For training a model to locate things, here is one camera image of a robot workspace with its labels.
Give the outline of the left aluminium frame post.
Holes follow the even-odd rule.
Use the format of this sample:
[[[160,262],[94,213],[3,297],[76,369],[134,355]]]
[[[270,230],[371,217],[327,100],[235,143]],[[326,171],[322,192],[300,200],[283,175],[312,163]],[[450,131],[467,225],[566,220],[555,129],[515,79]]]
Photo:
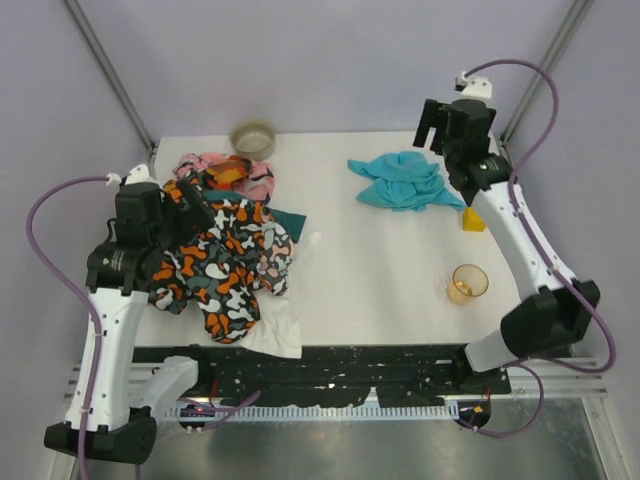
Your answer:
[[[157,143],[146,128],[142,117],[127,92],[118,72],[116,71],[107,51],[91,24],[87,14],[77,0],[62,0],[61,4],[68,14],[74,28],[80,35],[84,45],[90,52],[96,65],[101,71],[108,87],[114,94],[129,123],[133,127],[138,139],[142,143],[145,152],[151,155]]]

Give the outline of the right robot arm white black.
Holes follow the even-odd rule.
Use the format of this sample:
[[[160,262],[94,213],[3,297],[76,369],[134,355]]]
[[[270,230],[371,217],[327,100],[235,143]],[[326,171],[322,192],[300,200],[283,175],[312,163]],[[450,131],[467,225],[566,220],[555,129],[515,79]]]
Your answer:
[[[461,368],[482,373],[581,341],[600,290],[559,260],[530,217],[510,163],[491,152],[495,110],[476,99],[425,101],[413,144],[443,157],[452,186],[489,227],[516,282],[519,304],[499,328],[467,344]]]

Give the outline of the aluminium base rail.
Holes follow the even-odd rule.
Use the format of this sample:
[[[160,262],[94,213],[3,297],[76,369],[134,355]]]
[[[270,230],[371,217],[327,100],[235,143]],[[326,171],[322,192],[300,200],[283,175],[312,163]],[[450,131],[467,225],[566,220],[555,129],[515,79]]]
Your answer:
[[[132,398],[159,367],[159,363],[133,363],[127,387],[128,396]],[[606,398],[608,396],[604,379],[600,375],[579,373],[557,365],[542,365],[540,362],[534,362],[530,368],[540,378],[546,399]],[[502,373],[502,376],[508,381],[510,390],[507,393],[499,393],[497,381],[492,381],[491,398],[520,400],[539,397],[538,382],[527,371],[510,367]]]

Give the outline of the dark teal cloth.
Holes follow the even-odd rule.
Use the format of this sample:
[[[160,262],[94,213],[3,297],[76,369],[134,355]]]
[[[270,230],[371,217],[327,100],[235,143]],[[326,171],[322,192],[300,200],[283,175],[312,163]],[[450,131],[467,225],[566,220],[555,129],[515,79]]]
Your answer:
[[[239,193],[220,190],[208,190],[204,193],[204,197],[208,201],[248,200],[248,197],[245,197]],[[270,211],[275,221],[284,228],[284,230],[289,234],[294,242],[298,243],[302,236],[302,232],[306,222],[306,216],[273,208],[271,208]]]

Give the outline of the right aluminium frame post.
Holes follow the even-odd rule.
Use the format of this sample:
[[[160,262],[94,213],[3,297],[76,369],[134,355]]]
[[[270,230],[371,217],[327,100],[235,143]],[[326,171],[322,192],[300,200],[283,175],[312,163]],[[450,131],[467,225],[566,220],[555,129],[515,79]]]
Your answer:
[[[573,0],[562,15],[559,25],[554,29],[551,39],[538,62],[538,66],[551,75],[560,63],[571,40],[587,17],[593,0]],[[499,136],[503,147],[508,147],[523,119],[534,105],[546,81],[539,73],[533,73],[524,93],[521,95],[514,112],[511,114],[503,132]]]

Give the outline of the pink patterned cloth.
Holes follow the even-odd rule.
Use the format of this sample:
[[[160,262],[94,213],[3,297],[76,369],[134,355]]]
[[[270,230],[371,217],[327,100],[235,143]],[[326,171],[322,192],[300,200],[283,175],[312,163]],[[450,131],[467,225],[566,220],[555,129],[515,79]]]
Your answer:
[[[206,152],[200,155],[185,154],[181,157],[178,164],[173,168],[173,174],[176,179],[181,179],[191,172],[196,172],[200,177],[201,183],[203,184],[203,188],[205,190],[216,190],[211,189],[204,184],[202,174],[208,166],[221,163],[232,155],[235,154],[227,155],[214,152]],[[275,175],[273,173],[273,167],[268,162],[257,162],[254,160],[250,161],[252,162],[252,170],[249,174],[249,177],[241,183],[237,184],[232,190],[220,191],[233,191],[245,197],[248,197],[248,199],[250,200],[269,203],[275,188]]]

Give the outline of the beige ceramic bowl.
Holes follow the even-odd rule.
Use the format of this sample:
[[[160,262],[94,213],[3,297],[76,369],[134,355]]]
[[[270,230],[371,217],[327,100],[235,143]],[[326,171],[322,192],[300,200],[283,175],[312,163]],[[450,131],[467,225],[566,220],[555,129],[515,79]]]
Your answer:
[[[238,155],[254,161],[264,161],[274,153],[276,131],[265,120],[246,120],[233,127],[229,133],[229,143]]]

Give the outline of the white cloth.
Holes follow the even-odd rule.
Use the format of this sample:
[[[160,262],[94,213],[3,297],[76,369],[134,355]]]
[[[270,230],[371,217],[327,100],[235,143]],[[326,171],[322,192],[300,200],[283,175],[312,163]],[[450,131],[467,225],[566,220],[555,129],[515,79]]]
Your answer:
[[[278,296],[268,293],[266,289],[255,293],[260,320],[239,341],[240,347],[278,358],[301,358],[302,339],[295,306],[296,296],[309,258],[321,239],[322,233],[317,230],[302,235],[297,244],[295,259],[288,269],[289,287],[284,294]]]

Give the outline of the yellow cube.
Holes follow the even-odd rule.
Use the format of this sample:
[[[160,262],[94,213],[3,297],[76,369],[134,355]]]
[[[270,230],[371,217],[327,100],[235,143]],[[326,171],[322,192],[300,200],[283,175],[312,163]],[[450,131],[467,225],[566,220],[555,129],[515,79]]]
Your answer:
[[[471,207],[467,207],[462,214],[462,228],[467,232],[483,232],[486,224]]]

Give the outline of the light blue cloth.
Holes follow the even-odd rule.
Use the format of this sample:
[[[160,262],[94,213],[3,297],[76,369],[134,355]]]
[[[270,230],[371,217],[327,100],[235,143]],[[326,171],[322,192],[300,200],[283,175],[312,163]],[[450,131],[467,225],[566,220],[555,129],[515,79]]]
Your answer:
[[[370,161],[349,159],[347,168],[371,181],[356,200],[394,212],[424,211],[430,205],[448,206],[458,212],[466,203],[452,193],[437,162],[416,151],[387,153]]]

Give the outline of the aluminium frame post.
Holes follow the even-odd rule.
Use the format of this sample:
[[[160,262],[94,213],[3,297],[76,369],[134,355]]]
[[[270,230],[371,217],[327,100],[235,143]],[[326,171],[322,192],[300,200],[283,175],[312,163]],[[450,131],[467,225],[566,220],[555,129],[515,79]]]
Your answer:
[[[571,40],[587,17],[593,0],[573,0],[562,15],[559,25],[554,29],[551,39],[538,62],[538,66],[551,75],[560,63]],[[511,114],[503,132],[499,136],[503,147],[508,147],[523,119],[534,105],[546,81],[539,73],[533,73],[524,93],[521,95],[514,112]]]
[[[107,51],[91,24],[87,14],[77,0],[62,0],[61,4],[68,14],[74,28],[80,35],[84,45],[90,52],[96,65],[101,71],[108,87],[114,94],[129,123],[133,127],[138,139],[142,143],[145,152],[151,155],[157,143],[146,128],[142,117],[127,92],[118,72],[116,71]]]

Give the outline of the black orange grey camouflage cloth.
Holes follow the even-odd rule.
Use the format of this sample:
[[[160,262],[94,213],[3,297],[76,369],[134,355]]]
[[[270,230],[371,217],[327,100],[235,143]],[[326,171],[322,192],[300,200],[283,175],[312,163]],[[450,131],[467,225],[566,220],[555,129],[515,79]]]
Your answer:
[[[263,201],[205,196],[212,224],[164,254],[148,302],[178,315],[198,306],[220,344],[244,338],[261,320],[256,293],[284,295],[296,242]]]

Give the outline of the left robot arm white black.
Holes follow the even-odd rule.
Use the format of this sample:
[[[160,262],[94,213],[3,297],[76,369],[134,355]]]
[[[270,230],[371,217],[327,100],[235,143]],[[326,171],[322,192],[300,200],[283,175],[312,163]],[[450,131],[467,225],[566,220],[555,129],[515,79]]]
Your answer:
[[[197,346],[178,347],[136,391],[129,379],[135,339],[152,279],[164,253],[205,224],[204,200],[196,186],[165,192],[145,165],[115,185],[115,216],[109,236],[87,259],[89,326],[74,397],[62,422],[49,426],[47,448],[79,460],[142,465],[168,409],[196,387],[207,370]]]

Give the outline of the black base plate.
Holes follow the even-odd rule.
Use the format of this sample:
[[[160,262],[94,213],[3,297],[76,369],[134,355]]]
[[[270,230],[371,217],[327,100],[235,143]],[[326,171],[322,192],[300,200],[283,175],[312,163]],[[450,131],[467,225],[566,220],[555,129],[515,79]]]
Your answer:
[[[462,364],[459,344],[307,346],[298,359],[241,347],[137,347],[135,363],[159,364],[172,356],[196,361],[190,396],[237,406],[256,395],[260,407],[360,406],[376,393],[385,407],[429,406],[448,395],[509,394],[506,369],[474,373]]]

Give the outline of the orange transparent plastic cup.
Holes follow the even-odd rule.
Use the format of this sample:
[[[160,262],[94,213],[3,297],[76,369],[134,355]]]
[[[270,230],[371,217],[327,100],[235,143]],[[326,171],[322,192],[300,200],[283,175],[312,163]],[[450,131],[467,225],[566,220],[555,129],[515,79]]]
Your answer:
[[[484,295],[489,288],[486,272],[474,264],[462,264],[452,273],[447,287],[449,300],[457,305],[468,305]]]

